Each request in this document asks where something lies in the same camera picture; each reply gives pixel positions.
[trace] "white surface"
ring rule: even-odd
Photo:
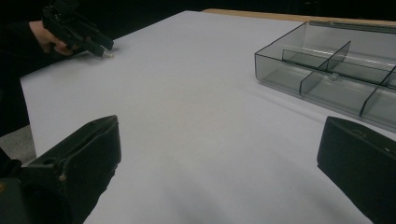
[[[25,77],[37,155],[119,117],[122,162],[86,223],[370,223],[317,167],[325,119],[344,117],[256,81],[254,53],[299,24],[183,12],[113,59]]]

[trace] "person's hand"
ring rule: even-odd
[[[42,21],[30,21],[29,26],[44,52],[50,53],[52,44],[55,44],[54,49],[60,54],[65,56],[73,54],[73,50],[68,49],[62,40],[44,28]]]

